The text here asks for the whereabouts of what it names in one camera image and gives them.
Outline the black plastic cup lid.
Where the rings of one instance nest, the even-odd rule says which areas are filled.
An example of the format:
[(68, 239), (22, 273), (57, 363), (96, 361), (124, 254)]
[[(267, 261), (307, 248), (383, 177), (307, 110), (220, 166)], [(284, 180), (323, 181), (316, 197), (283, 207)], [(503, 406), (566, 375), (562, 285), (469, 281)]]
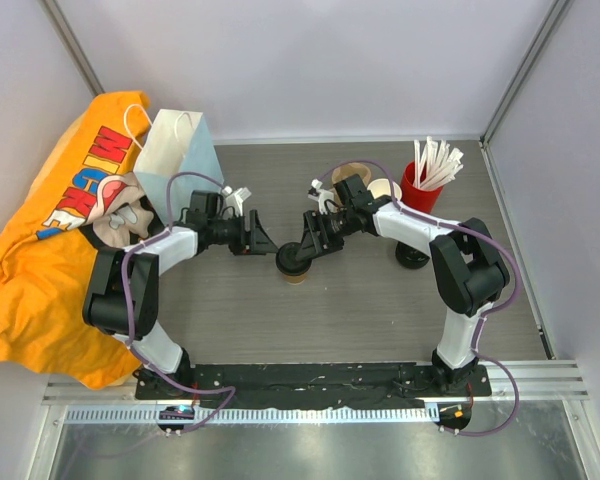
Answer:
[(311, 267), (311, 260), (298, 260), (296, 258), (301, 244), (288, 242), (281, 246), (276, 253), (275, 263), (279, 272), (286, 276), (296, 277), (306, 274)]

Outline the single brown paper cup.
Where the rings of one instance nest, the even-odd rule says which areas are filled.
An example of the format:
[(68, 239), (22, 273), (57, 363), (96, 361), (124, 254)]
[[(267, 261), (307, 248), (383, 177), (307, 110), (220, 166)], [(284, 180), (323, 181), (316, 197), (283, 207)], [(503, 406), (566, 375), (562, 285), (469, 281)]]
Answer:
[(307, 278), (307, 271), (301, 273), (283, 273), (284, 280), (291, 285), (299, 285)]

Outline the stack of paper cups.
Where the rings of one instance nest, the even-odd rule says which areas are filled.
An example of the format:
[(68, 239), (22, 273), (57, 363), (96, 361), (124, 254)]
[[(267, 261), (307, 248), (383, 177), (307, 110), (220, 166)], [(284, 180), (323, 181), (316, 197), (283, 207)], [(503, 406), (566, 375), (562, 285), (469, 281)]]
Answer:
[(371, 181), (368, 184), (367, 189), (371, 192), (374, 199), (391, 195), (393, 195), (397, 200), (402, 198), (402, 190), (400, 186), (394, 181), (389, 181), (387, 178), (377, 178)]

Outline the white blue paper bag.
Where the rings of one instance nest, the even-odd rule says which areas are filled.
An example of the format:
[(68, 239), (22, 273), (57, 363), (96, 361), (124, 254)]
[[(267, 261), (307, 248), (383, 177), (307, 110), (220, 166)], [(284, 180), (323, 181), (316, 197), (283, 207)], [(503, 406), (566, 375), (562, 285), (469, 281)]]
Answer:
[(194, 191), (218, 193), (224, 176), (211, 134), (201, 112), (157, 112), (133, 168), (152, 208), (162, 222), (167, 207), (177, 215)]

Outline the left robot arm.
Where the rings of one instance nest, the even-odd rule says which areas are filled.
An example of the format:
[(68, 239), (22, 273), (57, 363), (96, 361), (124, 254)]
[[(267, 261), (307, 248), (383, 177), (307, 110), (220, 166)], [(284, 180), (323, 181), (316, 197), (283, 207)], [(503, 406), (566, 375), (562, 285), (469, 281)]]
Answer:
[(83, 304), (84, 322), (123, 343), (170, 398), (194, 388), (189, 355), (158, 321), (160, 276), (211, 246), (235, 256), (274, 254), (278, 247), (254, 209), (245, 213), (246, 188), (230, 194), (194, 191), (171, 228), (143, 243), (98, 251)]

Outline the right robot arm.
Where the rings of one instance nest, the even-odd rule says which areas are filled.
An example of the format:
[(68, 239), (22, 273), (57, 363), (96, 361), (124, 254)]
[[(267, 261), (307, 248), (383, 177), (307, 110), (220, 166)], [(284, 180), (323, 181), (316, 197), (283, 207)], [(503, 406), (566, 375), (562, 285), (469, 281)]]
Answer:
[(478, 342), (486, 317), (510, 281), (509, 272), (484, 223), (472, 218), (448, 222), (406, 207), (390, 195), (373, 196), (359, 175), (335, 186), (335, 209), (323, 200), (303, 215), (303, 235), (277, 254), (279, 270), (301, 276), (313, 260), (338, 252), (357, 232), (394, 240), (427, 257), (446, 306), (440, 342), (432, 353), (431, 385), (457, 393), (476, 369)]

